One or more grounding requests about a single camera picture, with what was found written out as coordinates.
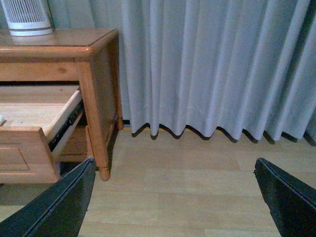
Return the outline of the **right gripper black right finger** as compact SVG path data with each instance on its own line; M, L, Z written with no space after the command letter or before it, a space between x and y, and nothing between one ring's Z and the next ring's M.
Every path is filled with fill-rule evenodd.
M282 237L316 235L316 190L270 161L258 158L254 174Z

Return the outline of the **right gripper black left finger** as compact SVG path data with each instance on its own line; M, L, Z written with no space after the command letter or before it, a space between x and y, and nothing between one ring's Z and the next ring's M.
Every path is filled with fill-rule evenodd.
M2 237L76 237L87 212L96 165L87 158L0 224Z

